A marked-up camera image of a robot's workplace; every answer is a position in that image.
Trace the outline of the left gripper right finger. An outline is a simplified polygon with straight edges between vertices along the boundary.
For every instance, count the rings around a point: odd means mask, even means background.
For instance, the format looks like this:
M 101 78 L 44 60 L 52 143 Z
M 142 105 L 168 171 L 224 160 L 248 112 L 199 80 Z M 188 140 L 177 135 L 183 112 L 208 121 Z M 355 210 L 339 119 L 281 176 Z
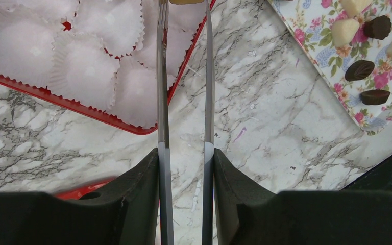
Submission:
M 219 244 L 392 244 L 392 192 L 273 193 L 215 149 Z

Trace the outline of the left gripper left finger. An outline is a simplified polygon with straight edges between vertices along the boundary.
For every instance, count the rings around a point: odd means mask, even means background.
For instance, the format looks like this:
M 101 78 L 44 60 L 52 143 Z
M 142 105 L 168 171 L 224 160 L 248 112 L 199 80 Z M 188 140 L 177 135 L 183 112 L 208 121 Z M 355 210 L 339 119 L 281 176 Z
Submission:
M 0 192 L 0 244 L 154 244 L 159 157 L 78 200 L 46 192 Z

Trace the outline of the metal serving tongs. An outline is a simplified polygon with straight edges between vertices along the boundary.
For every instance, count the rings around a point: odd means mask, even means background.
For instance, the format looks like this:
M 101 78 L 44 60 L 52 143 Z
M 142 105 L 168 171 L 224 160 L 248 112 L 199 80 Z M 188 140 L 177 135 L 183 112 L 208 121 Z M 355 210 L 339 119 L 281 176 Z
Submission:
M 213 243 L 213 169 L 214 169 L 214 111 L 215 75 L 213 55 L 213 30 L 210 3 L 206 7 L 206 99 L 203 168 L 203 218 L 202 244 Z M 156 37 L 156 79 L 158 102 L 158 155 L 160 191 L 160 231 L 162 244 L 174 244 L 172 208 L 172 180 L 170 166 L 169 121 L 167 100 L 167 30 L 169 1 L 158 3 L 158 23 Z

